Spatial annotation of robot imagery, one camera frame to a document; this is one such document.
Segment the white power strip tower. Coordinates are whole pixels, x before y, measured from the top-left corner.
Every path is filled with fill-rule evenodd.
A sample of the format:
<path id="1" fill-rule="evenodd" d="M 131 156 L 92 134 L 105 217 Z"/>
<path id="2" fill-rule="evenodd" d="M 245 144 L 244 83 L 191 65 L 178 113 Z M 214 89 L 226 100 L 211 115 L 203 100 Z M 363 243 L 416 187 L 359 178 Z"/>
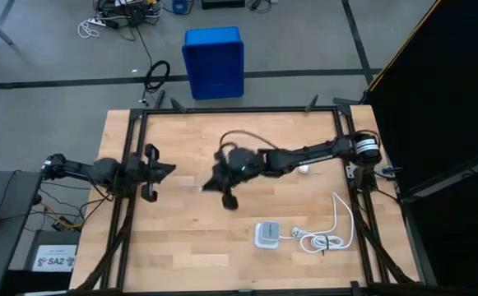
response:
<path id="1" fill-rule="evenodd" d="M 256 224 L 254 243 L 258 248 L 277 249 L 281 239 L 280 224 L 274 221 L 263 221 Z"/>

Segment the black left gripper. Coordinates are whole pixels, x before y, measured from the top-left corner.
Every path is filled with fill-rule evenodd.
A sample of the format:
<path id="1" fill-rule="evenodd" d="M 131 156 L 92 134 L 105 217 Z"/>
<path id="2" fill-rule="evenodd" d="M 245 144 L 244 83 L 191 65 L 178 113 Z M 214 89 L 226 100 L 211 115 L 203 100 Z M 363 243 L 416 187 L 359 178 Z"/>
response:
<path id="1" fill-rule="evenodd" d="M 158 193 L 153 189 L 156 182 L 155 170 L 152 163 L 160 156 L 159 151 L 152 144 L 145 144 L 144 162 L 138 153 L 131 153 L 125 165 L 125 187 L 129 192 L 135 192 L 137 185 L 144 183 L 141 196 L 149 202 L 156 202 Z M 176 169 L 175 164 L 158 163 L 158 183 L 161 183 Z"/>

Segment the black curtain with yellow edge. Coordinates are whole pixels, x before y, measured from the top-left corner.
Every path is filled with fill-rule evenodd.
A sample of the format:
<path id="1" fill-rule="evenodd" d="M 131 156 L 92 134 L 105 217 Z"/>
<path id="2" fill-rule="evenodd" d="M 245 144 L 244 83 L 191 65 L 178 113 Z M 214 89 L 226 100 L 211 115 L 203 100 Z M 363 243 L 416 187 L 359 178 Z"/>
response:
<path id="1" fill-rule="evenodd" d="M 426 282 L 478 296 L 478 0 L 436 0 L 366 101 Z"/>

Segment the grey desk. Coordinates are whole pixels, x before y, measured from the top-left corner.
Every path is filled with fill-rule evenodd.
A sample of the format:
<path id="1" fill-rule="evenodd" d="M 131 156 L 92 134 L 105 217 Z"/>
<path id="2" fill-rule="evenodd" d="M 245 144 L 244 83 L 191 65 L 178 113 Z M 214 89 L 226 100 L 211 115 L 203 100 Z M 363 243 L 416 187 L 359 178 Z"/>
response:
<path id="1" fill-rule="evenodd" d="M 38 173 L 0 171 L 0 288 L 39 184 Z"/>

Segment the blue plastic bin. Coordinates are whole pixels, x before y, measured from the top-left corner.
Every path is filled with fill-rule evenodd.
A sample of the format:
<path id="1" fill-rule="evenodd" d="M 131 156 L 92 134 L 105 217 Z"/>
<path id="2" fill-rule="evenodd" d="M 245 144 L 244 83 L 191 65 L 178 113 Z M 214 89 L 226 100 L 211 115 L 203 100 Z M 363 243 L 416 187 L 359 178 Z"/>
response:
<path id="1" fill-rule="evenodd" d="M 244 42 L 238 27 L 187 30 L 182 54 L 195 100 L 244 94 Z"/>

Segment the black aluminium table frame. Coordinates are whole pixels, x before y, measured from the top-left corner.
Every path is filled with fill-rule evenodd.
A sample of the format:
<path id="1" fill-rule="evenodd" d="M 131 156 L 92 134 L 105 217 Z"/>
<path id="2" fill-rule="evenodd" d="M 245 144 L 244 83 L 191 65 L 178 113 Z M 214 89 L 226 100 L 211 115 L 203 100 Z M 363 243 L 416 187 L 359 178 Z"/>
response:
<path id="1" fill-rule="evenodd" d="M 393 187 L 355 187 L 355 166 L 341 159 L 309 164 L 280 178 L 258 176 L 232 188 L 237 210 L 220 192 L 204 192 L 222 141 L 297 150 L 348 136 L 378 133 L 369 106 L 114 110 L 100 158 L 142 160 L 145 144 L 176 169 L 156 202 L 114 197 L 89 214 L 69 296 L 236 294 L 413 294 L 422 284 Z M 258 248 L 255 226 L 280 224 L 277 249 Z"/>

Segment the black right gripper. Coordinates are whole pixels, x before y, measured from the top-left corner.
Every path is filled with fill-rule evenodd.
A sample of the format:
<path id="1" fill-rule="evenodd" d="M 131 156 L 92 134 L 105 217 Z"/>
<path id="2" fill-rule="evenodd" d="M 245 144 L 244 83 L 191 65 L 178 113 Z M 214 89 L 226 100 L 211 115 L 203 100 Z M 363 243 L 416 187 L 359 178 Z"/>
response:
<path id="1" fill-rule="evenodd" d="M 212 176 L 202 185 L 202 190 L 204 192 L 222 192 L 223 207 L 226 210 L 237 210 L 239 207 L 238 200 L 231 191 L 231 172 L 224 153 L 226 146 L 228 144 L 220 144 L 215 155 L 220 176 Z"/>

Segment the black computer case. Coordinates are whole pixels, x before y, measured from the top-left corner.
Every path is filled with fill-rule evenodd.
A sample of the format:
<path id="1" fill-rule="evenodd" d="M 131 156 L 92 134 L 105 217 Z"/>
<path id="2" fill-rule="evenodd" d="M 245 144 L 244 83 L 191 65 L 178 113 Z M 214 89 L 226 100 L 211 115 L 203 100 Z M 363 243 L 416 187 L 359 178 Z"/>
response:
<path id="1" fill-rule="evenodd" d="M 36 272 L 32 271 L 35 253 L 40 245 L 77 245 L 80 238 L 78 232 L 55 232 L 37 230 L 33 233 L 29 248 L 19 248 L 25 255 L 22 266 L 15 259 L 7 272 L 6 280 L 12 285 L 11 296 L 39 296 L 63 294 L 69 290 L 72 272 Z"/>

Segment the white SA2 label sign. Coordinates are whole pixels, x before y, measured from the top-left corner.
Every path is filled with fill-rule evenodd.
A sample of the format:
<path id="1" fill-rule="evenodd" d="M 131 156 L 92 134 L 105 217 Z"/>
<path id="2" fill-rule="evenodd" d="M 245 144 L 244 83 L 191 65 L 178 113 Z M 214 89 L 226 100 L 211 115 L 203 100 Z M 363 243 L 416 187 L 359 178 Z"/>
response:
<path id="1" fill-rule="evenodd" d="M 32 271 L 72 272 L 77 245 L 40 245 L 35 253 Z"/>

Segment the black flat box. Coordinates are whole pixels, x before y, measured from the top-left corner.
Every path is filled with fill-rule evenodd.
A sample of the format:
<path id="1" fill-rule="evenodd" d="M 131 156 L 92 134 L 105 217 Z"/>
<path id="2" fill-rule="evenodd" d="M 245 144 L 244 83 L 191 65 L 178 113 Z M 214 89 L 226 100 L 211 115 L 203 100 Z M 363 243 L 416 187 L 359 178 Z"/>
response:
<path id="1" fill-rule="evenodd" d="M 201 0 L 202 9 L 245 7 L 245 0 Z"/>

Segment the white floor power strip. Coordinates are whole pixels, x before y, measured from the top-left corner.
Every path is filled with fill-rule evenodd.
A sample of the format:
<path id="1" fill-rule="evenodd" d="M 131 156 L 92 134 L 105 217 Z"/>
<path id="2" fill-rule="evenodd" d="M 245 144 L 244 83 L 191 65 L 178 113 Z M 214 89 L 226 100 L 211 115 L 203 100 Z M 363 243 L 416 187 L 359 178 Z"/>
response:
<path id="1" fill-rule="evenodd" d="M 99 26 L 109 29 L 118 29 L 119 24 L 116 21 L 110 19 L 104 19 L 99 17 L 90 18 L 84 20 L 77 26 L 77 33 L 83 39 L 97 38 L 100 36 L 98 30 L 92 28 L 92 26 Z"/>

